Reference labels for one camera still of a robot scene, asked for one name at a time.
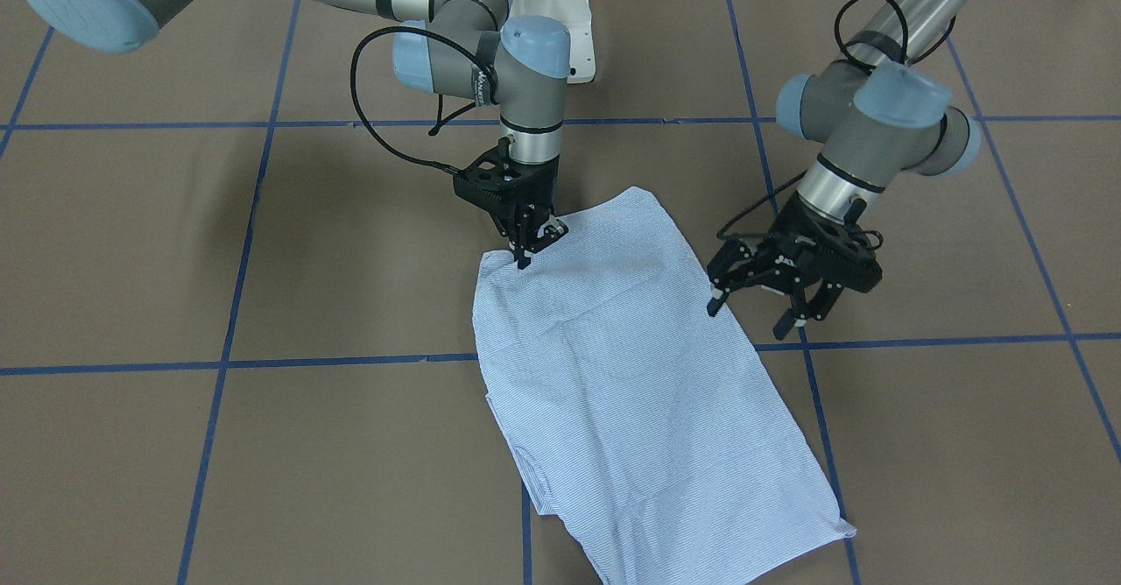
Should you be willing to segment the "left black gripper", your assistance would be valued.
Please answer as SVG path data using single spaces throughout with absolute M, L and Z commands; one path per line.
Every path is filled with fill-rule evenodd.
M 772 334 L 784 341 L 808 321 L 828 317 L 846 290 L 870 292 L 884 277 L 876 258 L 884 238 L 858 226 L 865 208 L 867 201 L 856 198 L 834 222 L 793 195 L 762 234 L 717 230 L 723 244 L 706 264 L 708 317 L 717 316 L 732 292 L 745 288 L 779 292 L 789 307 L 773 323 Z

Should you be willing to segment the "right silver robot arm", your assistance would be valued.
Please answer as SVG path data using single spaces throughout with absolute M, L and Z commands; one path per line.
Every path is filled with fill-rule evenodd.
M 96 52 L 123 54 L 152 41 L 195 0 L 25 0 L 57 32 Z M 391 41 L 395 77 L 408 89 L 457 97 L 464 110 L 495 106 L 497 143 L 458 167 L 395 150 L 398 159 L 445 173 L 461 199 L 485 211 L 507 238 L 520 269 L 560 241 L 568 226 L 555 213 L 566 95 L 578 31 L 555 6 L 538 0 L 303 0 L 385 26 L 356 41 L 349 97 L 359 101 L 367 46 Z

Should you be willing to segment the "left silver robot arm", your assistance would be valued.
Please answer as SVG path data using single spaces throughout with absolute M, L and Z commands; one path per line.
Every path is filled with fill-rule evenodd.
M 780 90 L 777 123 L 819 151 L 785 183 L 790 197 L 765 233 L 717 230 L 722 245 L 706 266 L 708 316 L 730 294 L 762 288 L 788 298 L 776 338 L 828 318 L 842 294 L 870 292 L 884 276 L 876 258 L 884 238 L 860 221 L 897 175 L 949 175 L 976 158 L 976 121 L 917 69 L 948 39 L 969 0 L 877 1 L 884 6 L 849 37 L 839 11 L 837 57 Z

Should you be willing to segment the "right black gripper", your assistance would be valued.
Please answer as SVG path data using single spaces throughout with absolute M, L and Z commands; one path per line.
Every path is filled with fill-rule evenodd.
M 560 159 L 525 165 L 513 159 L 495 158 L 489 170 L 499 197 L 492 215 L 501 234 L 508 238 L 518 270 L 532 262 L 532 256 L 560 241 L 568 225 L 555 214 L 555 191 Z

